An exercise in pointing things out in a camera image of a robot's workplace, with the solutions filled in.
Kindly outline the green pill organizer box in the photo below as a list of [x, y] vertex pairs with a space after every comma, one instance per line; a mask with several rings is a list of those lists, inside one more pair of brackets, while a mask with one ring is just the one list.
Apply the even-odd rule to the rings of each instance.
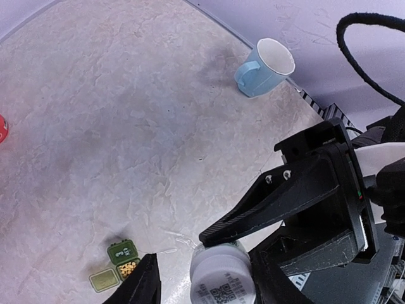
[[139, 254], [131, 239], [113, 243], [107, 248], [112, 266], [89, 276], [96, 293], [101, 293], [124, 282], [140, 262]]

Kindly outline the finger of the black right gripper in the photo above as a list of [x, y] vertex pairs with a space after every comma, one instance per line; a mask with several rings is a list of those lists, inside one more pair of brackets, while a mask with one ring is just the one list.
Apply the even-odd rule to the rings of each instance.
[[350, 229], [316, 232], [314, 229], [279, 228], [259, 244], [268, 258], [287, 276], [346, 265], [365, 248], [363, 236]]
[[230, 212], [200, 233], [203, 245], [231, 243], [332, 198], [349, 162], [347, 152], [283, 157], [284, 165], [260, 175]]

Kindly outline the small white bottle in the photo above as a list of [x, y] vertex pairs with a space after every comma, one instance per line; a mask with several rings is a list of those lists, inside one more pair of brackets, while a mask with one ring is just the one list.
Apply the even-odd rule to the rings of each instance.
[[251, 260], [239, 241], [199, 244], [190, 263], [190, 302], [249, 304], [256, 301]]

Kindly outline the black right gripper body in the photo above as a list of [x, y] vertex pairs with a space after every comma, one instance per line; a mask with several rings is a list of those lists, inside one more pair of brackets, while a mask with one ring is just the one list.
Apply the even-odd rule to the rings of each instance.
[[349, 154], [337, 194], [283, 220], [285, 224], [281, 228], [314, 229], [316, 232], [350, 229], [366, 241], [366, 246], [352, 262], [370, 263], [379, 250], [371, 206], [381, 202], [384, 186], [393, 189], [404, 180], [399, 172], [404, 146], [388, 143], [364, 146], [359, 138], [350, 141], [342, 122], [332, 119], [281, 141], [275, 150], [283, 155], [309, 152]]

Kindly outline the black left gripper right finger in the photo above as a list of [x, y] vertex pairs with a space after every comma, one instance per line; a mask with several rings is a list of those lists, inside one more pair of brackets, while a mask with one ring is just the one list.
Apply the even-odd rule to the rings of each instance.
[[305, 304], [311, 300], [303, 295], [270, 258], [265, 250], [252, 249], [252, 278], [256, 288], [255, 303], [266, 304]]

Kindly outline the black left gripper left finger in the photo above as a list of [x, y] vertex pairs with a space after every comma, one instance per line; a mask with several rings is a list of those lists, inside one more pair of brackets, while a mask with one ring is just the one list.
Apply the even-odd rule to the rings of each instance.
[[146, 254], [120, 286], [118, 303], [161, 303], [161, 279], [157, 254]]

